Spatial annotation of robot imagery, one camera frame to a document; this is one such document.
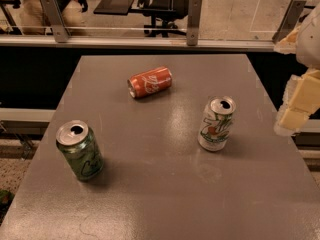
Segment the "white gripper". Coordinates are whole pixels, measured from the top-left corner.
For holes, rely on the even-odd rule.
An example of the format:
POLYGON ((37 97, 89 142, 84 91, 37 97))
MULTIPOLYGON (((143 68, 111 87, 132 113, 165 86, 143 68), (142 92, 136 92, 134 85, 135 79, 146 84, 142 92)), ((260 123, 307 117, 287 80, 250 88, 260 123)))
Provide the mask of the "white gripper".
POLYGON ((309 117, 320 108, 320 4, 287 36, 274 45, 280 54, 295 54, 299 63, 309 69, 292 75, 283 94, 274 131, 280 136, 298 133, 309 117))

